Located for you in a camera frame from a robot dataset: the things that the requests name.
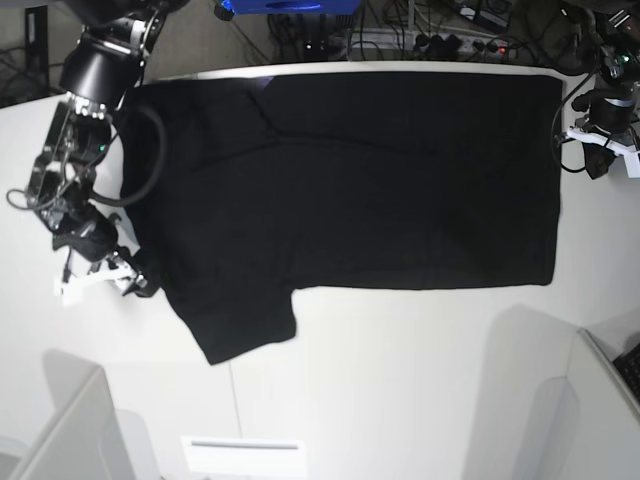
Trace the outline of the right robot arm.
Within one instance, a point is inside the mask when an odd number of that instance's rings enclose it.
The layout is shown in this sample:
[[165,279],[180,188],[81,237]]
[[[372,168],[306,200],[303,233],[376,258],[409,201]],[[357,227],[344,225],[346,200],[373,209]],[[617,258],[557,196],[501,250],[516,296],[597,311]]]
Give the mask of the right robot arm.
[[156,135],[155,160],[148,179],[132,194],[114,199],[97,193],[96,168],[120,134],[113,122],[126,95],[143,83],[148,58],[167,17],[182,1],[70,1],[83,23],[76,48],[61,75],[65,97],[55,110],[40,155],[35,159],[19,210],[34,213],[52,235],[55,251],[86,260],[89,271],[77,277],[71,259],[64,263],[63,294],[108,282],[121,295],[149,298],[158,288],[153,263],[142,252],[118,243],[121,218],[105,216],[98,204],[129,207],[148,196],[160,180],[168,156],[168,137],[159,114],[149,106],[126,113],[148,121]]

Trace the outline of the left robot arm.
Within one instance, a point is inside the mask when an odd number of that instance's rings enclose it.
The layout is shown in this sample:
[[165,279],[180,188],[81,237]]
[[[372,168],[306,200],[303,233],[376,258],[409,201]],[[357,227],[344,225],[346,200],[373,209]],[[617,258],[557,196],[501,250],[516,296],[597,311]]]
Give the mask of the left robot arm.
[[621,159],[639,177],[639,3],[568,1],[577,11],[586,77],[557,108],[550,130],[554,160],[596,180]]

